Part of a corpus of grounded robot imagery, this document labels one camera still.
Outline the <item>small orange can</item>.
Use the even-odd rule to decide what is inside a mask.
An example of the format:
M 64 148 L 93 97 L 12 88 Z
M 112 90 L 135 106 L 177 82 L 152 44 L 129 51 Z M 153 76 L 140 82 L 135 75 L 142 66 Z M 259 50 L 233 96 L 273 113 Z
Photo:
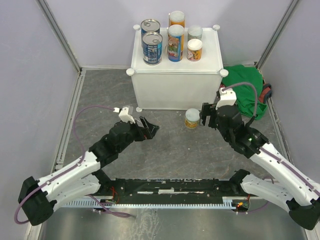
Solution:
M 202 57 L 203 42 L 199 39 L 191 39 L 187 43 L 187 59 L 197 62 Z

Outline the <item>clear-lid can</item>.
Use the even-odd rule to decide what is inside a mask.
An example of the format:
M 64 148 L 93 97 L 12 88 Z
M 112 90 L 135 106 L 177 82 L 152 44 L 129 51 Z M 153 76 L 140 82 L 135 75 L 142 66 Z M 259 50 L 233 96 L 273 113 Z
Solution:
M 202 40 L 203 28 L 199 25 L 192 25 L 187 30 L 187 40 L 192 39 Z

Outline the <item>tall can white lid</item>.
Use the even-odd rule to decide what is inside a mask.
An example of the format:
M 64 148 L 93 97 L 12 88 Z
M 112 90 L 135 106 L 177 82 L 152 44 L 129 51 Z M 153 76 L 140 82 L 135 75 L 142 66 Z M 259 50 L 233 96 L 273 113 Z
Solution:
M 179 62 L 183 58 L 184 33 L 184 27 L 179 24 L 173 24 L 167 30 L 167 54 L 172 62 Z

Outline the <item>blue can with pull-tab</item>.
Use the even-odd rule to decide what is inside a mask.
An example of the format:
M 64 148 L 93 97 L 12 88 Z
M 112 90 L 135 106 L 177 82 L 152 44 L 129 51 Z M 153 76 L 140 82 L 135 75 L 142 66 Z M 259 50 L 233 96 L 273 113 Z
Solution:
M 140 28 L 142 36 L 149 32 L 160 33 L 161 24 L 155 19 L 145 19 L 141 22 Z

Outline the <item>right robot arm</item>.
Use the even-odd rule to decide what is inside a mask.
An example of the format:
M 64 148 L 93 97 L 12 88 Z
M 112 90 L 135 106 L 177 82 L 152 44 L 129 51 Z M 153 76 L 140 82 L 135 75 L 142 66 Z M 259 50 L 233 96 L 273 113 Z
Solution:
M 303 174 L 275 146 L 251 124 L 247 123 L 237 105 L 203 103 L 200 111 L 202 125 L 218 130 L 223 139 L 239 154 L 250 159 L 270 173 L 281 186 L 263 182 L 247 174 L 229 183 L 236 196 L 244 192 L 256 195 L 285 210 L 302 228 L 313 230 L 320 221 L 320 185 Z

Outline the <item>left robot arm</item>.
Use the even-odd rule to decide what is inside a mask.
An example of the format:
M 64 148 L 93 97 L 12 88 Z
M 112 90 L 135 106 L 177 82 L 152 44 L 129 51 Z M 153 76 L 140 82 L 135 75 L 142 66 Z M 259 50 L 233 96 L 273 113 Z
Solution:
M 159 130 L 141 116 L 142 126 L 136 122 L 119 121 L 88 151 L 60 170 L 36 180 L 28 177 L 22 183 L 18 197 L 18 208 L 14 221 L 18 219 L 19 210 L 23 210 L 27 219 L 25 223 L 37 226 L 45 222 L 52 214 L 67 202 L 86 195 L 98 193 L 106 195 L 111 183 L 102 168 L 115 161 L 119 154 L 133 142 L 151 140 Z

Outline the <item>white cube counter cabinet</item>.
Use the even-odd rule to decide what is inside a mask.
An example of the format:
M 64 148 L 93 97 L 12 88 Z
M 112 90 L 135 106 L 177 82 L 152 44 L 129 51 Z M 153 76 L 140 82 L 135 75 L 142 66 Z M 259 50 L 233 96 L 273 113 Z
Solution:
M 162 27 L 161 62 L 156 65 L 144 62 L 141 29 L 137 25 L 134 25 L 134 29 L 131 66 L 126 70 L 126 74 L 131 77 L 140 109 L 199 110 L 203 103 L 214 101 L 222 79 L 228 75 L 223 66 L 218 24 L 203 28 L 202 56 L 198 61 L 187 59 L 187 47 L 183 50 L 181 61 L 170 61 L 167 28 Z

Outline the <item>green cloth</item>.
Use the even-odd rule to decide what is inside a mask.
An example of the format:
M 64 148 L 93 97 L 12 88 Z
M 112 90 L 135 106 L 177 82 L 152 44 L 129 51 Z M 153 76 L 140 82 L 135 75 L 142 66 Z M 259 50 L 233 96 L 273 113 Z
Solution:
M 263 76 L 255 67 L 234 65 L 225 66 L 228 75 L 222 79 L 226 87 L 243 83 L 240 86 L 233 86 L 236 93 L 236 103 L 241 114 L 260 120 L 266 113 L 268 106 L 259 101 L 263 88 Z

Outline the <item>red cloth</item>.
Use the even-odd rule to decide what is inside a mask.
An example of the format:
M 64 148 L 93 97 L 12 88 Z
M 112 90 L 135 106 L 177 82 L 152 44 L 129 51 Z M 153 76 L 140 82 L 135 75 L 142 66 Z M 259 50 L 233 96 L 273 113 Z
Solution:
M 259 101 L 263 104 L 267 103 L 267 100 L 272 96 L 272 86 L 269 83 L 265 83 L 262 87 L 262 92 L 259 96 Z

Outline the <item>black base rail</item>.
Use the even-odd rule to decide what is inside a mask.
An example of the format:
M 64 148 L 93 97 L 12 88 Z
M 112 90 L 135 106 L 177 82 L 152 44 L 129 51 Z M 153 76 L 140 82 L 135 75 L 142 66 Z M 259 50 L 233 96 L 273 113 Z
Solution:
M 96 196 L 119 197 L 119 204 L 222 203 L 222 197 L 243 197 L 239 184 L 219 179 L 123 179 L 100 187 Z

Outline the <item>aluminium frame rail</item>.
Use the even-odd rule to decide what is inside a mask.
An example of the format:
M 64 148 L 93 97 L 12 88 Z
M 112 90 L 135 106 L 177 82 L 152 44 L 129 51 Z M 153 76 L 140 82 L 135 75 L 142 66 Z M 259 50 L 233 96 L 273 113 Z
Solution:
M 68 142 L 71 135 L 72 126 L 73 126 L 73 120 L 75 119 L 77 106 L 78 106 L 79 98 L 81 95 L 81 90 L 83 87 L 86 71 L 82 70 L 82 67 L 80 66 L 77 58 L 75 57 L 75 54 L 73 53 L 70 47 L 70 44 L 67 41 L 67 38 L 65 37 L 63 31 L 61 30 L 56 18 L 54 17 L 53 11 L 51 10 L 49 3 L 46 0 L 38 0 L 37 4 L 39 5 L 40 9 L 44 13 L 45 18 L 50 24 L 50 27 L 53 30 L 58 41 L 60 42 L 62 49 L 67 54 L 73 67 L 77 72 L 75 85 L 71 95 L 71 100 L 70 100 L 70 103 L 68 104 L 68 112 L 66 115 L 66 119 L 64 121 L 61 139 L 59 141 L 56 154 L 53 159 L 53 164 L 50 169 L 50 172 L 53 173 L 55 170 L 60 169 L 64 163 L 65 153 L 68 147 Z

